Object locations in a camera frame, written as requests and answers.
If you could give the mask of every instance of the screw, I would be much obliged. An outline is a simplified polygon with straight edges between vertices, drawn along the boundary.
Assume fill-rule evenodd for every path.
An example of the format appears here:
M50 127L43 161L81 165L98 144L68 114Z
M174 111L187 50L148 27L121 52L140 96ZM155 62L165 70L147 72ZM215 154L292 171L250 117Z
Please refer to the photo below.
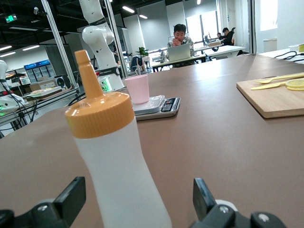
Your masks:
M47 205L42 205L42 206L38 207L38 209L37 209L37 210L44 211L44 210L46 210L47 208L48 208L48 206L47 206Z
M265 214L259 214L258 218L260 220L262 220L263 222L268 222L269 221L269 217L267 215L265 215Z
M228 209L227 207L225 207L225 206L220 206L220 207L219 207L219 210L220 210L221 212L223 212L224 214L225 214L225 213L228 213L228 211L229 211L229 209Z

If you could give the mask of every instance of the green light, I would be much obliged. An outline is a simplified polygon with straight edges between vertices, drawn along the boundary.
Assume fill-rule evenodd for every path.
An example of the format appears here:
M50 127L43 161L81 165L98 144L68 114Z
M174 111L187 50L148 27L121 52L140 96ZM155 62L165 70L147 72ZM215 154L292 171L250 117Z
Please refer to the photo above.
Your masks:
M112 87L111 87L111 84L110 84L108 78L106 78L104 81L102 81L101 84L102 85L100 85L100 86L104 92L108 92L108 91L112 90Z
M17 20L16 14L12 14L12 15L5 17L5 20L7 23Z

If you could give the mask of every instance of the squeeze bottle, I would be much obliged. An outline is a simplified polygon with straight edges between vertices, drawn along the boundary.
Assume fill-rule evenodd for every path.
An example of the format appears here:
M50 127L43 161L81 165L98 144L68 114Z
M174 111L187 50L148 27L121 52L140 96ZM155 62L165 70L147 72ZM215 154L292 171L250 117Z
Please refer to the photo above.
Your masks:
M141 150L128 94L104 94L85 50L75 52L86 98L65 113L93 179L105 228L171 228Z

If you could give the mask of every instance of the office desk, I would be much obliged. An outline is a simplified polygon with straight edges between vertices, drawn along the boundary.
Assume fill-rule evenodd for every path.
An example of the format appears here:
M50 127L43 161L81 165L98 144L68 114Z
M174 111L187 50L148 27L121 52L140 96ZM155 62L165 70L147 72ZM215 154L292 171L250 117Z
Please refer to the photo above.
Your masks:
M78 95L79 95L78 88L71 88L69 90L64 90L58 94L54 94L54 95L51 95L50 97L46 97L44 99L39 100L36 111L38 111L42 108L48 107L63 99L67 99L72 96L77 97ZM16 109L13 112L2 110L0 112L0 126L11 123L11 126L13 127L14 130L17 130L20 127L25 126L27 124L25 115L30 114L34 111L33 104L35 104L35 103L36 103L36 101L29 101L28 105L26 105L25 107L20 106L21 109Z
M289 48L277 50L277 51L269 51L269 52L265 52L265 53L260 53L259 55L268 56L268 57L272 57L272 58L279 56L279 57L277 57L278 59L283 59L283 58L286 58L289 56L293 56L295 54L294 52L292 52L292 53L288 53L288 54L284 55L287 52L290 52ZM304 61L302 61L302 60L304 60L304 56L295 56L292 59L286 59L286 61L290 61L290 62L293 62L295 60L297 60L296 63L304 64Z
M201 48L197 48L197 49L194 49L194 52L198 52L198 51L204 51L204 50L208 50L208 49L212 49L212 48L218 48L218 47L221 47L223 46L222 44L220 45L214 45L214 46L204 46L204 47L201 47Z
M205 50L204 54L208 57L236 57L238 52L244 50L245 47L241 46L220 46L218 51L213 51L211 49Z
M143 155L174 228L197 219L195 177L244 216L268 211L287 227L303 227L304 116L263 119L236 88L238 81L303 71L302 64L240 55L149 75L151 96L181 97L175 118L138 122ZM99 228L92 180L64 111L0 139L0 205L23 213L85 176L87 201L72 227Z
M201 60L202 62L205 62L206 55L192 56L190 58L185 58L185 59L175 60L175 61L166 61L166 62L159 63L159 64L152 66L152 69L153 69L153 72L156 72L156 71L158 71L158 68L160 68L160 67L162 70L162 68L165 66L170 66L173 64L188 63L188 62L192 62L192 61L196 61L196 60Z

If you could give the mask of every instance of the exit sign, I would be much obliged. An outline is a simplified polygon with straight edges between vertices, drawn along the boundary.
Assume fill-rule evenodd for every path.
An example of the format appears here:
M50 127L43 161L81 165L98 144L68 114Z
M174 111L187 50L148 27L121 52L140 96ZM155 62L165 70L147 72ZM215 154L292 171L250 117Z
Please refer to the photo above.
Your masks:
M17 16L16 16L16 14L9 15L9 16L5 17L5 20L6 20L6 23L10 23L12 21L17 20Z

